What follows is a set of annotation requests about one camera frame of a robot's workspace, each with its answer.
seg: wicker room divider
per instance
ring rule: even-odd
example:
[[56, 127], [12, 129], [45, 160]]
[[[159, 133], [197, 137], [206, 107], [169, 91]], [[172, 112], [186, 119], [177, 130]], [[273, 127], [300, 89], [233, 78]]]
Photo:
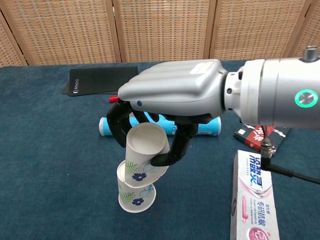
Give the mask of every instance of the wicker room divider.
[[27, 65], [6, 20], [0, 12], [0, 67]]
[[113, 0], [123, 62], [207, 59], [216, 0]]
[[320, 0], [0, 0], [0, 9], [0, 67], [281, 58], [320, 46]]
[[210, 58], [287, 57], [312, 0], [218, 0]]
[[112, 0], [0, 0], [30, 65], [120, 62]]

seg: red tip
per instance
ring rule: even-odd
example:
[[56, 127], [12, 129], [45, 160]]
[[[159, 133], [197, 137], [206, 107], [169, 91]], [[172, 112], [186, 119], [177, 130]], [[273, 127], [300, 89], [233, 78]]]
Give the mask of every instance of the red tip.
[[115, 102], [118, 102], [118, 100], [119, 100], [119, 97], [118, 97], [118, 96], [111, 96], [111, 97], [109, 97], [109, 103], [110, 103], [110, 104], [113, 104], [113, 103], [115, 103]]

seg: table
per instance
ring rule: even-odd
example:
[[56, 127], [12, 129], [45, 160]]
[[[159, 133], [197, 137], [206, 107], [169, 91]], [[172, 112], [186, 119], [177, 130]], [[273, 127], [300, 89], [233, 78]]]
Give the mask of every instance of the table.
[[[118, 203], [116, 170], [125, 150], [101, 136], [108, 95], [61, 94], [71, 68], [138, 66], [110, 63], [0, 68], [0, 239], [228, 240], [234, 113], [219, 136], [195, 136], [186, 156], [154, 185], [147, 211]], [[244, 61], [224, 61], [236, 71]], [[319, 131], [292, 129], [273, 161], [320, 178]], [[320, 186], [272, 174], [280, 238], [318, 239]]]

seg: black mouse pad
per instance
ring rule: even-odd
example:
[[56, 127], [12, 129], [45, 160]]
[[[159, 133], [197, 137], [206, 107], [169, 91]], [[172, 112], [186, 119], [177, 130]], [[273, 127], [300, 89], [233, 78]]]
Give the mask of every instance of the black mouse pad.
[[[62, 94], [69, 93], [69, 83], [67, 83], [61, 91]], [[98, 94], [118, 94], [118, 90], [116, 91], [106, 91], [106, 92], [98, 92]]]
[[68, 95], [115, 93], [136, 75], [137, 66], [70, 69]]

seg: stacked paper cups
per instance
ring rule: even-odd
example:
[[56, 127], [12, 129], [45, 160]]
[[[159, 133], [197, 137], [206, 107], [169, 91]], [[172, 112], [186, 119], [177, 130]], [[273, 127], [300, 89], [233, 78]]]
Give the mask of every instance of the stacked paper cups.
[[164, 129], [154, 123], [140, 123], [127, 134], [125, 160], [117, 168], [118, 201], [129, 213], [141, 213], [156, 199], [156, 182], [168, 167], [155, 167], [151, 159], [169, 152]]

